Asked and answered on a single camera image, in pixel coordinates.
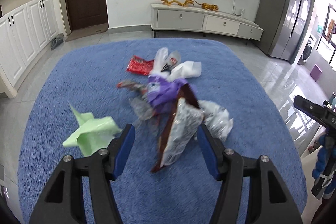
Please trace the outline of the purple storage stool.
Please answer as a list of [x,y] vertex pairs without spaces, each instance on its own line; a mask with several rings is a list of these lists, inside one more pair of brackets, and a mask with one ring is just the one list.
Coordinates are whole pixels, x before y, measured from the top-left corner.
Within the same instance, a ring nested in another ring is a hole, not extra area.
[[317,82],[322,75],[322,70],[318,65],[314,65],[310,72],[310,76]]

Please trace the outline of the white plastic bag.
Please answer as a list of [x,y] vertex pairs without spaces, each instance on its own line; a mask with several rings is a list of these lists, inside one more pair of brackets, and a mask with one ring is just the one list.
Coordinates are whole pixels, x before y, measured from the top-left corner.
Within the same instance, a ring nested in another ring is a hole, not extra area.
[[173,82],[180,78],[196,78],[199,77],[201,73],[201,62],[181,62],[181,54],[179,51],[169,53],[166,47],[162,47],[155,55],[153,69],[150,71],[149,76],[157,76],[169,82]]

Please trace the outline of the white wall cabinets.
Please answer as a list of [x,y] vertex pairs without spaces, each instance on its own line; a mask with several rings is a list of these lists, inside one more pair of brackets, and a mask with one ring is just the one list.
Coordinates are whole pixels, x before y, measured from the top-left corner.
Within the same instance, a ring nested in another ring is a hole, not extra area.
[[54,0],[1,0],[1,92],[15,98],[59,34]]

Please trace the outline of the clear plastic wrapper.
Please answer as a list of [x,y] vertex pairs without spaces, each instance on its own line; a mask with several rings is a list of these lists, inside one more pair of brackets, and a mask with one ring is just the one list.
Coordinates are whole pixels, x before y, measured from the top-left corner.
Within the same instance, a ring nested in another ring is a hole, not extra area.
[[230,118],[229,111],[225,107],[211,101],[199,100],[198,104],[204,116],[203,122],[211,136],[225,143],[234,126],[234,119]]

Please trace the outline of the white TV cabinet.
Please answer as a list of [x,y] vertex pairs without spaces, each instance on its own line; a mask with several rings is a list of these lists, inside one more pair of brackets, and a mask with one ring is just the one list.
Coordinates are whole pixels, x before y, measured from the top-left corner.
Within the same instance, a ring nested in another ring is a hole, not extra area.
[[151,5],[151,29],[199,32],[260,41],[264,30],[240,16],[201,8]]

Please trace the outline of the grey double-door refrigerator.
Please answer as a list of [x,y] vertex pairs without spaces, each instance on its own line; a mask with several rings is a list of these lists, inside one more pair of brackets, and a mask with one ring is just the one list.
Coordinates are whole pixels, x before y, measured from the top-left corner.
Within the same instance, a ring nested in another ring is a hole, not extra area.
[[293,62],[311,0],[260,0],[255,23],[263,29],[256,46],[267,56]]

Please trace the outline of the red foil packet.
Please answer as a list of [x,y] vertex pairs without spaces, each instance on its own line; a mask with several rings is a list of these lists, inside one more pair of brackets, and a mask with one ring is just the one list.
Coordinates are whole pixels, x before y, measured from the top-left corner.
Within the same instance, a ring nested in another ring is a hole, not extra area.
[[145,60],[141,57],[133,55],[127,65],[127,72],[148,76],[153,69],[154,60]]

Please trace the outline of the white washing machine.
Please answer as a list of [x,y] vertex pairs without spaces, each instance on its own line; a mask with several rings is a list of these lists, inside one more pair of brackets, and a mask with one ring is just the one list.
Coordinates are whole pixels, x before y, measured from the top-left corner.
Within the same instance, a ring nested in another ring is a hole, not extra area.
[[313,51],[314,44],[315,44],[315,38],[310,35],[307,40],[306,46],[302,52],[301,58],[298,62],[300,65],[304,65],[307,62]]

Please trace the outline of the silver brown snack bag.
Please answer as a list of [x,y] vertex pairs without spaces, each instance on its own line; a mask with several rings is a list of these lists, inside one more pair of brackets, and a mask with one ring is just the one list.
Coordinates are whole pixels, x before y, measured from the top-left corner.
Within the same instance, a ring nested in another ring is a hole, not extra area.
[[192,88],[189,84],[184,84],[178,91],[167,124],[159,137],[158,161],[151,172],[157,173],[181,157],[203,119],[204,115]]

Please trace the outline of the grey slippers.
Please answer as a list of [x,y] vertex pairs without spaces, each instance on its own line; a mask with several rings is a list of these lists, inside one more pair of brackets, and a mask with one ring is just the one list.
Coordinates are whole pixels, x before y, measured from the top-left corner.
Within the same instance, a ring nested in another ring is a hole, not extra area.
[[58,46],[60,46],[64,42],[64,38],[56,37],[51,42],[51,50],[55,50]]

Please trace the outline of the red snack wrapper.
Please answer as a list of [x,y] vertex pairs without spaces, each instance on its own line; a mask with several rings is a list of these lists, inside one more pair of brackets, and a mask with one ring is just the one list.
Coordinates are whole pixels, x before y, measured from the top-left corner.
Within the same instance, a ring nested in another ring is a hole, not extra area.
[[145,95],[147,93],[147,86],[145,84],[141,84],[129,79],[119,82],[117,84],[117,88],[127,88],[128,90],[138,92],[141,95]]

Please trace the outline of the blue fluffy bed cover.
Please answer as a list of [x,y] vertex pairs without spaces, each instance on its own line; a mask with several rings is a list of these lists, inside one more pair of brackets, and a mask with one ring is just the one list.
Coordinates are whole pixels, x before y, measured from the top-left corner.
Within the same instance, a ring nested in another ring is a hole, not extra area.
[[96,118],[110,116],[121,128],[128,123],[136,128],[125,169],[112,183],[123,222],[210,221],[221,184],[209,174],[198,142],[191,140],[173,165],[152,173],[158,133],[138,121],[129,103],[134,93],[116,87],[128,78],[145,82],[145,77],[127,73],[127,64],[133,55],[152,59],[162,47],[202,64],[200,77],[189,83],[198,99],[229,111],[234,126],[225,146],[246,157],[267,155],[303,211],[307,188],[299,154],[276,105],[244,63],[221,42],[156,38],[83,47],[56,64],[31,110],[19,156],[18,191],[25,222],[62,157],[81,157],[80,149],[63,147],[78,128],[73,110]]

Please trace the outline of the purple plastic wrapper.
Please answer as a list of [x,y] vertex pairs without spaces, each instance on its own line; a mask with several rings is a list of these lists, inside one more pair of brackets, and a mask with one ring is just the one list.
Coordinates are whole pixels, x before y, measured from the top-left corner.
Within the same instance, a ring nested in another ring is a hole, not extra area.
[[186,79],[178,78],[169,82],[160,75],[150,75],[147,81],[146,98],[148,104],[158,114],[168,113],[175,102],[179,89],[187,84],[193,93],[196,92],[193,85],[190,85]]

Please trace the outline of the green paper wrapper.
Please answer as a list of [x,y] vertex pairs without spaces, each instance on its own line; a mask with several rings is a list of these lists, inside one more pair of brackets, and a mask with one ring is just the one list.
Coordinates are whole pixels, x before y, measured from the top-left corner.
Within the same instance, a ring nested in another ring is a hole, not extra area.
[[63,143],[63,147],[79,147],[82,155],[88,157],[99,149],[107,148],[122,129],[111,116],[95,118],[91,112],[80,113],[70,105],[78,129],[74,131]]

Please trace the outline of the golden tiger ornament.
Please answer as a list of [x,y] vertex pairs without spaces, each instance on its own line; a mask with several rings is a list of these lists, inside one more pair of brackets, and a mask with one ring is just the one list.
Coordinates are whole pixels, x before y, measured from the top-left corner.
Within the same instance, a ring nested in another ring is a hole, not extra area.
[[207,11],[215,11],[215,12],[219,11],[219,7],[216,4],[198,3],[197,2],[197,5],[199,5],[202,9],[205,9]]

